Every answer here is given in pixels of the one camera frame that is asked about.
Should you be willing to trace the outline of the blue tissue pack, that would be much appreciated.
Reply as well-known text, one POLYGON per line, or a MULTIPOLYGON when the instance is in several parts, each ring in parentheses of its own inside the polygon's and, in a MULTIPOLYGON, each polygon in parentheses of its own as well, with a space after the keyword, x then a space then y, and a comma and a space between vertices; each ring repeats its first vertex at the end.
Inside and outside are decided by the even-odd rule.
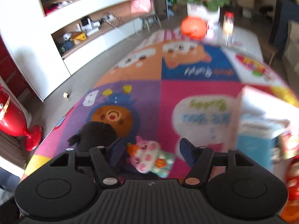
POLYGON ((282 124, 256 117, 242 118, 237 130, 236 148, 252 160, 272 171, 275 138, 284 130, 282 124))

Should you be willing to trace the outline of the beige chair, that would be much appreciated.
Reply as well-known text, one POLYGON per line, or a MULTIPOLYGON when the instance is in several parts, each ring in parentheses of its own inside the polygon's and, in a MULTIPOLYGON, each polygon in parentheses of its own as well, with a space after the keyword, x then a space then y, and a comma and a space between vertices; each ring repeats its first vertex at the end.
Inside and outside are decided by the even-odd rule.
POLYGON ((255 0, 237 0, 237 5, 242 9, 242 16, 254 20, 255 0))

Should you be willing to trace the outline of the colourful cartoon play mat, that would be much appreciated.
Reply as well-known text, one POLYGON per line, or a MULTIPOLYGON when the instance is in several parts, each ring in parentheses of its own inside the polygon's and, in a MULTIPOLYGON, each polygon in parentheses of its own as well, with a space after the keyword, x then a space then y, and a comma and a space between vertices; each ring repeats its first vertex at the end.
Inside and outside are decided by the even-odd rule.
POLYGON ((110 69, 51 130, 29 161, 29 176, 75 146, 67 140, 90 121, 110 124, 125 142, 117 163, 122 178, 144 177, 130 163, 127 145, 136 136, 156 141, 175 156, 167 178, 183 178, 189 167, 182 138, 216 152, 235 148, 231 121, 243 87, 251 86, 298 108, 291 88, 268 65, 224 46, 159 30, 110 69))

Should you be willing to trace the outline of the black plush toy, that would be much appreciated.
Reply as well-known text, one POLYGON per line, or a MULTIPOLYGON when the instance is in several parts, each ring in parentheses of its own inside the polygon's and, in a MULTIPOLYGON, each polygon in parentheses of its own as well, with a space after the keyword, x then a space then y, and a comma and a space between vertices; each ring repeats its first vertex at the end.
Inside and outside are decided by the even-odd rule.
POLYGON ((117 138, 118 135, 110 124, 90 121, 81 128, 79 133, 71 136, 67 142, 69 147, 75 146, 77 153, 85 153, 97 146, 108 147, 117 138))

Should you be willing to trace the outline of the red vase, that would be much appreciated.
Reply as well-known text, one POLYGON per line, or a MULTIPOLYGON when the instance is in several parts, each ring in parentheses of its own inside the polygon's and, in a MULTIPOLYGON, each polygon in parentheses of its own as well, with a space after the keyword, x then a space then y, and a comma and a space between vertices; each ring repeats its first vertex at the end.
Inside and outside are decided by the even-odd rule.
POLYGON ((1 85, 1 131, 13 137, 25 136, 24 147, 26 151, 33 151, 41 142, 43 129, 34 125, 27 127, 26 117, 13 99, 11 94, 1 85))

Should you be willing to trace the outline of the pink white plush toy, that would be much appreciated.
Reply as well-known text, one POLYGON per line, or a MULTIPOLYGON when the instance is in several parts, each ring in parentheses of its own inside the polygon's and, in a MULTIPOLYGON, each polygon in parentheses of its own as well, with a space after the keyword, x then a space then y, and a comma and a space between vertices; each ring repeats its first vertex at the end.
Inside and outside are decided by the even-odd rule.
POLYGON ((154 173, 160 178, 167 178, 175 162, 172 153, 162 150, 156 141, 144 140, 136 136, 136 143, 127 145, 131 165, 142 174, 154 173))

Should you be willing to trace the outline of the glass jar red lid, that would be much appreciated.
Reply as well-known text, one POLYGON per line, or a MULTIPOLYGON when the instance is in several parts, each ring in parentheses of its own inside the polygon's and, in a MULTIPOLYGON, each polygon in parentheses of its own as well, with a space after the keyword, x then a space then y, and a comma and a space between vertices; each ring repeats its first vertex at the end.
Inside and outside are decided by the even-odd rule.
POLYGON ((226 35, 230 35, 233 33, 234 29, 234 14, 232 12, 226 11, 224 13, 224 21, 223 21, 223 32, 226 35))

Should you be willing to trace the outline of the orange round toy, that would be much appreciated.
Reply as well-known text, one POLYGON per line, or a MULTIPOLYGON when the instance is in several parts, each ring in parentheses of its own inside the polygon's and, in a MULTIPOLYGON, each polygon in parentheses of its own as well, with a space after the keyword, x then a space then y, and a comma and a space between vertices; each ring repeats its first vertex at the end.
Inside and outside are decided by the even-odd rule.
POLYGON ((180 29, 183 35, 193 39, 203 39, 207 34, 208 25, 201 18, 188 16, 183 19, 180 29))

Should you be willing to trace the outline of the white cardboard box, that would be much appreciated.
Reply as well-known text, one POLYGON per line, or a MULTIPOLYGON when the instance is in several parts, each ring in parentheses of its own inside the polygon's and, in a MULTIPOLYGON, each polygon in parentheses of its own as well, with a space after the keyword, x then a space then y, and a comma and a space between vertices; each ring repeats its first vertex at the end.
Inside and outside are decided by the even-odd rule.
POLYGON ((269 170, 298 153, 298 108, 251 86, 237 97, 231 143, 269 170))

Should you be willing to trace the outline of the white tv shelf unit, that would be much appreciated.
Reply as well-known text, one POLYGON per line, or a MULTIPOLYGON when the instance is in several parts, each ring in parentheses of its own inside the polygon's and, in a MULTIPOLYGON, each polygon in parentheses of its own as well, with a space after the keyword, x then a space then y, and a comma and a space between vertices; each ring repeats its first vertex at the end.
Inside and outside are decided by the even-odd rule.
POLYGON ((124 39, 141 30, 141 0, 64 0, 46 14, 41 0, 1 0, 1 38, 40 100, 124 39))

